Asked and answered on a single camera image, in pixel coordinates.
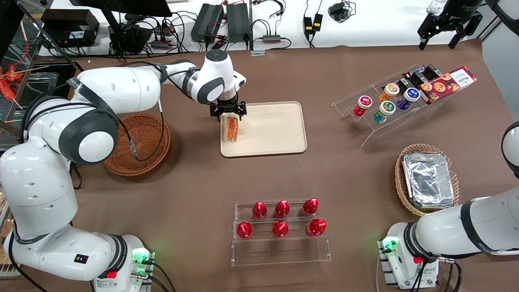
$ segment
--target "power supply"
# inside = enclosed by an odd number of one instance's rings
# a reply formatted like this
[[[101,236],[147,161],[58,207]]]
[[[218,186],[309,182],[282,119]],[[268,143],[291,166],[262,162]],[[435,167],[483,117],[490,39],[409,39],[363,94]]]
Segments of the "power supply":
[[[227,5],[227,29],[232,43],[249,40],[250,26],[247,4]]]
[[[209,43],[213,43],[215,37],[211,34],[218,33],[223,18],[223,6],[202,4],[202,8],[191,30],[191,39],[193,39],[193,42],[205,42],[207,36],[208,39],[210,39]]]

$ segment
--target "wicker basket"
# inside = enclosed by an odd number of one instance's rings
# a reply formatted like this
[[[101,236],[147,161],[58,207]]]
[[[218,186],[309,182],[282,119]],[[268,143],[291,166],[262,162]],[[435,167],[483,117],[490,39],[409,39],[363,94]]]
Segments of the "wicker basket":
[[[431,209],[431,210],[427,210],[427,211],[422,211],[422,210],[418,210],[415,206],[413,206],[409,202],[409,192],[407,191],[407,183],[405,181],[404,168],[402,166],[402,158],[404,157],[405,154],[411,153],[411,152],[416,152],[416,151],[428,152],[428,153],[442,153],[442,154],[443,154],[443,152],[440,151],[438,148],[435,148],[434,146],[430,146],[430,145],[425,145],[425,144],[410,145],[410,146],[407,146],[402,151],[402,153],[400,153],[400,156],[398,156],[398,159],[397,159],[397,164],[394,167],[395,183],[397,185],[397,194],[398,194],[398,197],[400,197],[402,204],[404,204],[404,206],[409,211],[413,212],[413,214],[418,215],[418,216],[423,216],[423,215],[426,215],[426,214],[429,214],[432,212],[439,211],[441,209]],[[448,167],[450,167],[450,164],[451,164],[450,159],[448,157],[445,157],[445,158],[447,159]],[[449,175],[450,175],[450,181],[452,182],[452,185],[453,185],[454,205],[456,206],[456,205],[458,205],[458,201],[459,201],[459,181],[454,172],[449,171]]]
[[[154,115],[136,114],[122,120],[137,148],[140,159],[150,156],[160,140],[162,120]],[[133,177],[152,170],[166,157],[171,143],[171,133],[168,125],[164,125],[164,136],[157,152],[146,161],[138,161],[133,157],[128,145],[128,137],[119,126],[117,144],[112,155],[104,161],[104,165],[113,173]]]

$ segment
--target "brown paper backdrop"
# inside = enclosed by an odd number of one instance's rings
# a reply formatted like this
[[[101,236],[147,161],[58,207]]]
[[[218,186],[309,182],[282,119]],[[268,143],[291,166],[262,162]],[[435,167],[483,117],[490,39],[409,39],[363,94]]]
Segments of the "brown paper backdrop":
[[[263,57],[251,57],[247,51],[229,54],[235,70],[248,79],[240,90],[242,100],[301,103],[305,153],[224,158],[219,125],[209,109],[173,86],[163,86],[161,100],[173,137],[171,153],[158,170],[131,181],[112,175],[103,165],[80,168],[86,184],[76,192],[74,225],[138,236],[157,253],[157,262],[178,292],[375,291],[376,240],[394,223],[418,219],[402,206],[394,185],[395,160],[413,143],[436,146],[450,157],[462,202],[519,185],[500,152],[502,134],[513,120],[483,62],[479,40],[462,42],[455,50],[336,47],[267,51]],[[203,62],[202,53],[154,61],[182,58]],[[85,69],[117,64],[107,59],[79,62]],[[359,132],[350,118],[340,120],[330,105],[415,63],[433,63],[442,71],[466,65],[478,81],[434,116],[420,117],[360,148],[367,133]],[[156,108],[150,112],[158,114]],[[320,214],[329,224],[332,262],[231,268],[236,202],[311,197],[320,200]],[[461,291],[516,291],[518,259],[477,255],[460,260]],[[90,290],[86,282],[24,269],[49,292]],[[443,290],[447,271],[441,266],[440,286],[427,291]],[[397,291],[386,287],[383,278],[381,272],[381,290]],[[1,281],[0,290],[37,291],[22,278]]]

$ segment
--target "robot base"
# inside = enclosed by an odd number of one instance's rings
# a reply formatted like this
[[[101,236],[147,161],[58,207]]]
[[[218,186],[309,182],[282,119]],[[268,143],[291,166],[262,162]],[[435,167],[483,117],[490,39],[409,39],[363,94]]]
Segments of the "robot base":
[[[413,287],[422,265],[421,263],[415,263],[414,257],[405,246],[404,229],[406,226],[407,223],[393,225],[387,236],[381,242],[378,242],[386,283],[389,286],[398,286],[400,289],[411,289]],[[393,252],[382,254],[382,251],[387,248],[392,249]],[[426,264],[420,288],[436,287],[438,284],[436,281],[437,275],[438,261]]]
[[[143,283],[136,277],[131,277],[133,272],[146,272],[147,265],[136,263],[136,260],[151,260],[149,250],[144,248],[140,239],[133,235],[123,235],[123,239],[128,244],[126,260],[115,278],[96,278],[94,279],[95,292],[139,292]]]

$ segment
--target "acrylic display stand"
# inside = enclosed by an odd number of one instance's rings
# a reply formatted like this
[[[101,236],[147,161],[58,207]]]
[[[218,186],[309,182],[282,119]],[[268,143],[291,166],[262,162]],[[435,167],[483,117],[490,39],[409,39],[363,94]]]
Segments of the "acrylic display stand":
[[[408,67],[394,75],[391,75],[387,77],[386,79],[379,81],[375,84],[372,84],[369,87],[366,87],[365,89],[362,89],[360,91],[355,92],[354,94],[343,98],[341,100],[338,100],[334,103],[332,103],[332,107],[336,108],[339,111],[339,114],[341,115],[341,118],[347,118],[351,116],[353,120],[358,124],[364,124],[367,125],[370,129],[370,134],[366,138],[366,140],[362,143],[361,147],[398,129],[405,123],[417,118],[418,116],[429,112],[431,110],[438,109],[441,105],[443,105],[450,97],[446,97],[443,99],[440,99],[439,101],[436,101],[432,104],[426,104],[426,102],[423,100],[422,97],[418,99],[416,102],[414,102],[407,110],[403,111],[397,107],[395,112],[388,116],[385,123],[377,123],[373,120],[373,116],[378,112],[378,107],[380,106],[380,101],[378,100],[378,97],[382,92],[384,91],[384,87],[389,83],[394,83],[400,80],[403,76],[402,74],[405,74],[407,72],[410,72],[412,70],[415,70],[419,68],[418,65],[413,65],[411,67]],[[391,99],[392,102],[395,104],[397,101],[402,97],[403,92],[399,93],[397,96],[393,97]],[[353,109],[357,105],[357,101],[359,100],[359,97],[362,95],[366,95],[372,98],[373,105],[371,108],[369,108],[363,116],[356,116],[353,114]]]
[[[267,216],[255,219],[252,216],[252,204],[236,204],[233,224],[233,241],[231,244],[231,266],[257,266],[277,263],[300,263],[331,261],[328,234],[308,237],[306,225],[312,219],[320,219],[317,214],[312,217],[299,217],[298,213],[303,201],[289,201],[290,213],[285,218],[274,218],[277,202],[264,202]],[[288,234],[283,238],[272,235],[272,225],[283,220],[289,226]],[[251,238],[242,239],[236,234],[236,227],[243,221],[253,227]]]

